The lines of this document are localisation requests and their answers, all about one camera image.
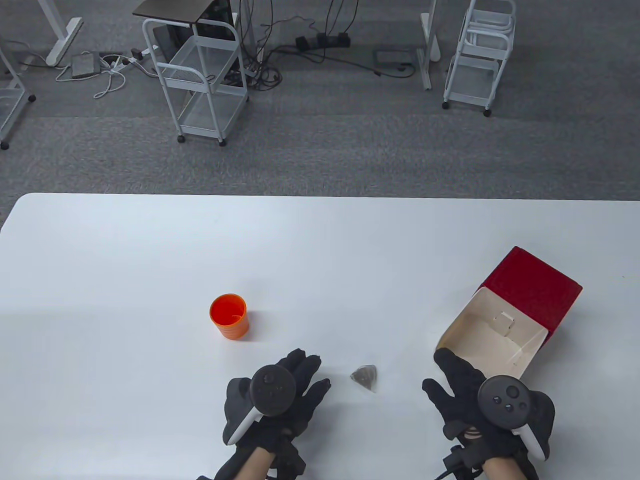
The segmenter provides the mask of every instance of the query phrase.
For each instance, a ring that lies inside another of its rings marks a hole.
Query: white metal cart
[[[193,36],[172,59],[161,62],[157,60],[153,48],[153,34],[150,30],[153,23],[191,28]],[[199,35],[196,24],[189,25],[160,19],[145,20],[143,32],[173,122],[178,130],[178,142],[185,141],[184,134],[191,134],[217,138],[218,144],[224,147],[227,144],[226,138],[229,132],[244,108],[245,102],[249,100],[240,37],[236,29],[227,23],[208,19],[200,19],[198,23],[227,28],[233,33],[234,40]],[[222,84],[234,64],[239,70],[241,86]],[[192,93],[178,115],[169,96],[169,88]]]
[[[2,150],[9,149],[6,137],[26,103],[36,101],[36,96],[30,95],[22,83],[10,56],[11,52],[0,38],[0,68],[6,67],[11,75],[9,84],[4,88],[0,87],[0,149]]]
[[[471,0],[449,65],[442,108],[449,108],[449,100],[454,100],[483,106],[484,116],[491,116],[516,29],[516,5],[513,0],[505,1],[511,6],[510,13],[477,10],[476,0]]]

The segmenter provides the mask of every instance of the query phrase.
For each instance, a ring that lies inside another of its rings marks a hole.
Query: controller button
[[[518,387],[510,385],[507,387],[507,395],[511,398],[518,398],[518,396],[520,396],[520,391],[518,390]]]

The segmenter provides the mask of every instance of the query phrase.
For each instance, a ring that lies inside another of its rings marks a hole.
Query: small gray object
[[[71,78],[88,78],[102,72],[98,52],[82,53],[71,57]]]
[[[351,374],[351,379],[373,392],[378,379],[378,369],[375,365],[363,365]]]

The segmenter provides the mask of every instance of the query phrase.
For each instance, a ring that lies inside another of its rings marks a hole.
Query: forearm
[[[274,458],[275,454],[256,448],[234,480],[264,480]]]
[[[483,465],[489,480],[527,480],[513,458],[492,458]]]

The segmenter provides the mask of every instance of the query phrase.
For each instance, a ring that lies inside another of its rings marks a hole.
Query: cable
[[[346,29],[344,29],[344,31],[345,31],[345,32],[348,32],[348,31],[349,31],[349,28],[351,28],[351,25],[353,25],[353,22],[354,22],[354,21],[355,21],[355,19],[356,19],[356,15],[358,15],[358,5],[359,5],[359,4],[360,4],[360,0],[356,0],[356,8],[355,8],[355,10],[353,11],[353,18],[351,19],[351,23],[349,23],[349,26],[348,26]]]
[[[338,17],[340,17],[340,11],[342,10],[342,6],[344,5],[344,0],[341,0],[340,6],[338,7],[338,13],[335,14],[335,18],[333,19],[333,25],[331,25],[331,30],[327,35],[331,35],[331,32],[335,28],[335,23],[338,21]]]
[[[342,10],[342,6],[344,4],[344,0],[341,0],[340,6],[338,7],[338,11],[337,11],[337,15],[336,18],[334,19],[334,22],[332,24],[331,29],[328,29],[329,27],[329,17],[331,15],[331,10],[333,9],[333,4],[334,4],[335,0],[331,0],[331,3],[329,5],[329,10],[327,11],[327,16],[326,16],[326,20],[325,20],[325,24],[324,24],[324,32],[327,33],[331,33],[336,25],[336,21],[338,18],[338,15],[340,14],[340,11]],[[262,27],[266,27],[266,30],[264,32],[264,36],[263,38],[261,38],[258,42],[257,45],[260,45],[260,47],[257,50],[256,55],[252,55],[247,51],[247,48],[244,45],[244,37],[245,34],[242,30],[242,22],[240,23],[241,26],[241,30],[240,30],[240,37],[241,37],[241,48],[243,51],[243,63],[244,63],[244,67],[250,70],[253,70],[255,72],[255,77],[251,78],[251,77],[247,77],[247,83],[249,88],[253,88],[254,90],[258,90],[260,92],[264,92],[267,90],[271,90],[273,88],[276,88],[278,85],[280,85],[283,81],[283,76],[280,73],[280,71],[272,64],[272,55],[274,54],[279,54],[279,55],[291,55],[291,56],[299,56],[304,58],[307,61],[310,61],[312,63],[315,63],[316,65],[322,64],[325,60],[330,60],[330,61],[335,61],[337,63],[343,63],[345,65],[351,65],[353,67],[357,67],[357,68],[362,68],[364,70],[367,70],[369,72],[372,72],[373,74],[377,75],[378,77],[388,77],[388,78],[398,78],[398,79],[403,79],[403,78],[409,78],[411,76],[413,76],[417,69],[415,67],[415,65],[413,63],[401,63],[399,65],[399,70],[403,71],[404,68],[410,68],[411,70],[409,71],[409,73],[407,74],[403,74],[403,75],[395,75],[395,74],[391,74],[388,72],[383,72],[381,70],[378,70],[376,68],[373,67],[369,67],[367,65],[363,65],[354,61],[349,61],[349,60],[344,60],[342,58],[336,58],[336,57],[331,57],[331,56],[327,56],[326,55],[326,49],[323,49],[323,54],[318,54],[318,53],[314,53],[314,52],[300,52],[297,47],[295,47],[294,45],[280,45],[278,47],[275,47],[274,49],[269,50],[265,55],[263,55],[263,59],[262,61],[258,60],[258,57],[260,55],[260,53],[265,52],[266,51],[266,46],[267,43],[269,42],[269,39],[271,38],[271,34],[273,32],[273,26],[278,24],[278,23],[282,23],[282,22],[289,22],[291,20],[294,19],[301,19],[304,21],[310,21],[311,23],[309,24],[309,28],[313,29],[313,30],[317,30],[317,28],[314,27],[314,24],[316,23],[315,20],[313,19],[306,19],[304,17],[301,17],[300,15],[295,15],[291,18],[288,19],[283,19],[283,20],[277,20],[274,21],[273,20],[273,0],[269,0],[270,3],[270,10],[271,10],[271,22],[268,24],[261,24],[260,26]],[[353,22],[355,21],[357,12],[358,12],[358,5],[359,5],[359,0],[356,0],[356,6],[355,6],[355,10],[354,10],[354,14],[353,14],[353,18],[351,19],[351,22],[349,23],[349,26],[346,28],[345,31],[347,31],[351,25],[353,24]],[[233,76],[233,77],[226,77],[225,81],[237,81],[237,77]]]
[[[443,474],[438,475],[435,480],[442,480],[446,477],[448,477],[449,475],[451,475],[453,472],[450,470],[447,470],[446,472],[444,472]]]
[[[327,28],[329,27],[329,15],[331,15],[331,9],[333,8],[334,0],[331,0],[329,4],[329,10],[326,11],[326,19],[324,20],[324,34],[326,35]]]
[[[18,63],[20,63],[20,65],[26,65],[27,67],[35,67],[35,68],[57,68],[58,66],[55,65],[53,67],[47,65],[47,59],[44,58],[42,55],[40,55],[39,53],[37,53],[36,51],[34,51],[31,48],[31,45],[29,45],[27,42],[22,42],[21,40],[10,40],[9,38],[7,38],[5,40],[8,44],[18,44],[18,45],[24,45],[25,47],[27,47],[26,52],[30,53],[31,55],[33,55],[34,57],[37,57],[39,59],[41,59],[44,62],[44,65],[34,65],[32,63],[24,63],[22,61],[19,61]]]
[[[116,61],[113,64],[110,64],[109,62],[106,61],[106,59],[108,58],[109,59],[115,58]],[[102,68],[101,72],[85,78],[62,78],[63,75],[66,74],[67,71],[71,68],[71,64],[67,65],[66,67],[58,68],[59,70],[61,70],[61,72],[56,77],[56,82],[63,83],[63,82],[84,81],[84,80],[90,80],[92,78],[99,77],[102,74],[107,74],[109,76],[109,82],[107,84],[107,88],[105,90],[102,90],[101,92],[96,93],[93,96],[94,100],[99,100],[103,98],[105,95],[107,95],[107,93],[117,92],[118,90],[124,88],[124,86],[127,84],[127,78],[125,77],[125,75],[120,71],[116,71],[116,69],[122,65],[124,60],[128,61],[129,64],[134,65],[138,70],[143,72],[146,76],[151,78],[158,77],[157,73],[155,73],[155,70],[153,72],[150,72],[137,59],[129,58],[124,55],[113,53],[113,54],[108,54],[103,57],[100,57],[100,67]],[[115,76],[119,76],[122,79],[122,83],[117,87],[113,88],[113,78]]]
[[[292,49],[296,49],[295,51],[290,51],[290,50],[282,50],[283,48],[292,48]],[[281,45],[280,47],[276,47],[274,48],[272,51],[269,52],[268,58],[272,53],[280,53],[280,54],[284,54],[284,55],[293,55],[293,56],[299,56],[302,58],[305,58],[306,60],[311,61],[312,63],[316,63],[316,64],[320,64],[323,61],[318,61],[318,60],[314,60],[313,58],[310,57],[316,57],[316,58],[321,58],[324,60],[331,60],[331,61],[336,61],[338,63],[344,63],[346,65],[351,65],[353,67],[358,67],[358,68],[362,68],[364,70],[368,70],[369,72],[372,72],[373,74],[376,74],[378,77],[389,77],[389,78],[409,78],[412,77],[415,73],[416,73],[416,68],[415,65],[413,63],[401,63],[400,66],[402,67],[410,67],[411,68],[411,72],[408,75],[392,75],[386,72],[382,72],[376,68],[373,67],[368,67],[367,65],[363,65],[361,63],[357,63],[354,61],[350,61],[350,60],[343,60],[342,58],[336,58],[336,57],[329,57],[326,55],[320,55],[318,53],[312,53],[312,52],[299,52],[297,50],[297,48],[293,45]]]
[[[244,34],[242,32],[242,30],[243,30],[242,29],[242,12],[243,12],[243,10],[242,10],[242,2],[243,2],[243,0],[240,0],[240,3],[238,4],[238,12],[239,12],[239,15],[240,15],[240,18],[239,18],[238,21],[239,21],[239,24],[240,24],[240,36],[242,38],[242,42],[244,42],[244,38],[246,37],[246,34],[249,33],[249,30],[247,29],[247,31],[244,32]],[[251,20],[253,20],[253,9],[254,8],[255,8],[255,0],[252,0],[252,2],[251,2],[251,10],[249,11],[249,20],[246,23],[247,26],[251,25]]]
[[[267,46],[267,43],[269,42],[269,39],[271,38],[271,32],[273,32],[273,0],[269,0],[269,5],[271,7],[271,22],[270,22],[270,27],[269,27],[269,35],[267,35],[267,38],[265,39],[264,43],[262,44],[262,47],[260,47],[258,49],[258,51],[255,53],[255,57],[256,60],[257,58],[260,56],[260,53],[264,50],[264,48]]]
[[[284,20],[278,20],[278,21],[276,21],[276,22],[274,22],[272,24],[261,23],[260,26],[261,27],[267,27],[267,29],[269,29],[269,28],[273,28],[274,25],[277,25],[279,23],[290,22],[290,21],[295,20],[295,19],[304,20],[305,22],[311,22],[308,25],[308,27],[311,30],[315,31],[315,32],[320,32],[320,30],[318,30],[316,27],[314,27],[314,25],[316,24],[316,21],[314,19],[306,19],[304,17],[301,17],[300,15],[295,15],[295,16],[293,16],[291,18],[284,19]],[[267,34],[267,30],[265,29],[263,37],[260,40],[258,40],[258,42],[257,42],[258,44],[266,38],[266,34]]]

